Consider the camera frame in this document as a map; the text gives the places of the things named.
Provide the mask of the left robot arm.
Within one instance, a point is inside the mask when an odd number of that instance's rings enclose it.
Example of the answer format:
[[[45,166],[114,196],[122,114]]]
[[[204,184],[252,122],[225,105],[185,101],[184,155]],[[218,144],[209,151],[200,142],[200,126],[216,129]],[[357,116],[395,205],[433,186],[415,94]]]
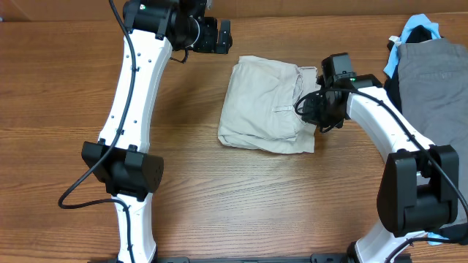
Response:
[[[164,161],[149,154],[150,128],[162,74],[174,51],[226,54],[230,22],[205,16],[209,0],[127,1],[119,15],[124,57],[116,94],[98,141],[82,158],[110,195],[118,216],[115,262],[156,262],[151,202]]]

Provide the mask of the beige shorts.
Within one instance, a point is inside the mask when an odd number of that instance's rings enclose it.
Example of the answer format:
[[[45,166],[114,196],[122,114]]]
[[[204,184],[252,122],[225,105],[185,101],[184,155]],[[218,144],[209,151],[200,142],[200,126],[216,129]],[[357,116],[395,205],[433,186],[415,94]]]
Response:
[[[319,89],[316,81],[315,66],[241,56],[227,87],[219,141],[272,153],[313,153],[316,126],[301,120],[295,104]]]

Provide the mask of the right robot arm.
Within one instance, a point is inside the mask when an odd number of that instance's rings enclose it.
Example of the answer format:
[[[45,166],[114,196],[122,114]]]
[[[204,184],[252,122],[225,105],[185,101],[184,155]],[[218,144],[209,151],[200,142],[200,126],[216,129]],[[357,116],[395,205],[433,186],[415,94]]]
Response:
[[[459,157],[451,145],[435,145],[389,100],[374,75],[357,75],[347,53],[322,63],[318,91],[300,98],[295,112],[322,133],[355,121],[385,162],[377,194],[378,221],[344,254],[314,254],[312,262],[410,262],[404,249],[458,216],[467,201],[458,189]]]

